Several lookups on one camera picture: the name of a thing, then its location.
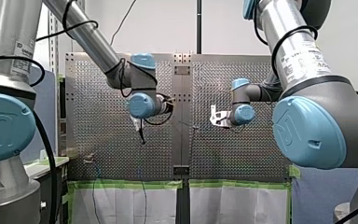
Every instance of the robotic arm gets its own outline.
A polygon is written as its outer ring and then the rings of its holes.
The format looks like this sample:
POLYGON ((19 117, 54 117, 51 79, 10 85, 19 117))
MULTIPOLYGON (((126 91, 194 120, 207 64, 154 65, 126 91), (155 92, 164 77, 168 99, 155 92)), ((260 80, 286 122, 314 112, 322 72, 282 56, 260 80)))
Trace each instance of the robotic arm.
MULTIPOLYGON (((43 3, 71 27, 89 21, 76 1, 43 0, 43 3)), ((172 107, 167 104, 165 95, 156 93, 158 84, 155 61, 150 54, 135 54, 131 61, 120 60, 101 32, 92 23, 87 23, 69 32, 69 35, 88 53, 107 77, 110 87, 122 90, 131 88, 129 110, 136 119, 169 113, 172 107)))
POLYGON ((249 123, 255 118, 251 102, 276 101, 274 137, 290 161, 319 169, 358 168, 358 95, 332 72, 312 28, 322 26, 329 7, 330 1, 317 0, 245 1, 244 17, 265 32, 273 69, 262 84, 233 81, 233 108, 220 126, 249 123))
MULTIPOLYGON (((68 32, 69 35, 101 68, 109 86, 120 90, 131 88, 129 110, 132 117, 147 119, 172 112, 168 96, 156 93, 158 84, 155 78, 156 65, 150 54, 131 55, 128 62, 120 59, 97 27, 89 22, 76 1, 43 0, 43 3, 64 22, 64 27, 78 25, 68 32)), ((39 123, 33 115, 36 94, 28 79, 41 7, 42 0, 0 0, 0 223, 2 224, 37 224, 40 221, 39 183, 30 180, 25 173, 20 153, 33 139, 35 126, 39 123)), ((54 219, 50 217, 50 223, 55 223, 54 219)))

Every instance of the metal bracket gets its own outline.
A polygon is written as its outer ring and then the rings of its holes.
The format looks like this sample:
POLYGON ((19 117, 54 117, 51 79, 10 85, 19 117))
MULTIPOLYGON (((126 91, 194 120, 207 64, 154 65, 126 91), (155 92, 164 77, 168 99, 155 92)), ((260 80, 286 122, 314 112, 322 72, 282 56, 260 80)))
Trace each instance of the metal bracket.
POLYGON ((211 105, 211 117, 209 121, 212 125, 221 127, 221 128, 231 128, 231 123, 229 121, 229 115, 231 111, 219 111, 216 112, 216 105, 211 105))
POLYGON ((190 66, 175 66, 175 74, 180 76, 190 76, 190 66))
POLYGON ((190 167, 188 165, 173 166, 174 175, 190 175, 190 167))

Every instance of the metal frame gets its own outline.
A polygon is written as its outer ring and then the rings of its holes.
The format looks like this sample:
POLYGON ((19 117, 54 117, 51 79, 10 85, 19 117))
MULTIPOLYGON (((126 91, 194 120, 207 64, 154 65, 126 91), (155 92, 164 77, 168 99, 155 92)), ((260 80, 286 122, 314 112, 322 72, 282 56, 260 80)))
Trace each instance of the metal frame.
MULTIPOLYGON (((129 55, 121 55, 121 57, 128 58, 129 55)), ((176 223, 177 224, 187 224, 190 222, 190 187, 189 179, 190 178, 200 178, 202 176, 196 176, 192 173, 192 153, 194 150, 193 145, 197 144, 196 135, 199 131, 200 125, 196 123, 196 118, 193 118, 195 113, 195 106, 197 102, 197 96, 195 95, 196 83, 194 78, 199 77, 200 74, 200 63, 213 64, 213 63, 230 63, 230 64, 244 64, 249 63, 250 66, 254 68, 255 71, 259 71, 258 76, 266 76, 269 70, 269 57, 265 56, 222 56, 222 55, 194 55, 194 54, 155 54, 154 55, 157 63, 157 78, 161 84, 158 86, 158 91, 164 91, 163 93, 169 94, 175 103, 174 112, 172 115, 171 125, 169 129, 172 132, 172 151, 171 151, 171 170, 169 171, 170 175, 166 179, 182 180, 183 187, 177 190, 177 205, 176 205, 176 223), (164 76, 171 79, 171 83, 166 81, 166 77, 159 77, 163 74, 164 76)), ((76 98, 76 62, 83 63, 84 60, 90 61, 90 58, 85 53, 68 53, 66 54, 66 111, 68 112, 67 116, 67 153, 69 156, 76 156, 78 153, 75 142, 74 127, 75 122, 73 113, 75 106, 76 98)), ((249 74, 239 74, 241 76, 248 76, 249 74)), ((229 83, 224 83, 226 88, 229 88, 229 83)), ((270 114, 261 114, 259 115, 262 118, 270 116, 270 114)), ((151 121, 159 122, 164 120, 163 118, 151 119, 151 121)), ((159 129, 163 127, 150 127, 147 126, 145 130, 146 141, 148 139, 149 130, 148 129, 159 129)), ((271 141, 273 141, 272 133, 271 136, 267 136, 271 141)), ((77 158, 72 160, 72 162, 81 162, 81 157, 84 155, 77 155, 77 158)), ((246 179, 253 181, 265 181, 265 182, 288 182, 288 165, 289 161, 284 159, 282 165, 284 166, 283 172, 277 176, 251 176, 246 178, 245 176, 228 176, 229 179, 246 179)), ((94 172, 90 172, 90 169, 86 170, 86 175, 83 176, 83 179, 93 178, 95 176, 94 172)), ((225 178, 224 176, 210 176, 210 178, 225 178)), ((137 177, 131 176, 130 179, 139 180, 137 177)), ((151 176, 143 176, 142 180, 161 180, 161 178, 154 178, 151 176)))

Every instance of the pegboard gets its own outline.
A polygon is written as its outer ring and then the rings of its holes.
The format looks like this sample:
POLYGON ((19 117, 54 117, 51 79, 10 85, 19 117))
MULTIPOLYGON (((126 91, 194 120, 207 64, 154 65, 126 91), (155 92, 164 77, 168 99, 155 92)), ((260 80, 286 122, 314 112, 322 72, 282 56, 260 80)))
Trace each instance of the pegboard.
POLYGON ((261 83, 269 73, 269 57, 193 56, 192 127, 189 127, 190 175, 202 179, 283 181, 287 159, 275 144, 272 104, 252 103, 255 119, 245 127, 225 130, 211 125, 211 105, 230 110, 232 80, 261 83))
POLYGON ((288 162, 273 140, 273 105, 252 103, 257 117, 244 128, 223 130, 209 122, 211 104, 230 109, 233 79, 264 80, 269 57, 155 54, 155 59, 158 92, 175 98, 175 107, 170 122, 146 127, 147 143, 141 146, 126 99, 107 86, 86 54, 67 55, 67 151, 76 154, 71 179, 96 177, 96 167, 83 162, 94 153, 102 178, 173 179, 174 165, 188 165, 190 178, 284 181, 288 162))
MULTIPOLYGON (((158 92, 171 95, 171 56, 157 62, 158 92)), ((84 53, 67 56, 67 144, 76 154, 71 160, 71 179, 90 179, 101 169, 102 178, 172 179, 172 128, 170 123, 147 127, 141 145, 120 91, 106 84, 104 74, 84 53), (95 164, 84 158, 94 153, 95 164)), ((160 116, 159 122, 166 119, 160 116)))

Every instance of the vertical metal post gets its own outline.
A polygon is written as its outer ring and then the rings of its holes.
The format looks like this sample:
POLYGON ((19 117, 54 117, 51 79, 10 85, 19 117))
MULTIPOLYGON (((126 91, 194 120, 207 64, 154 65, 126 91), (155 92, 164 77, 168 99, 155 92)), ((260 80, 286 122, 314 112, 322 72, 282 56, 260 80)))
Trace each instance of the vertical metal post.
POLYGON ((197 0, 197 54, 202 54, 202 0, 197 0))

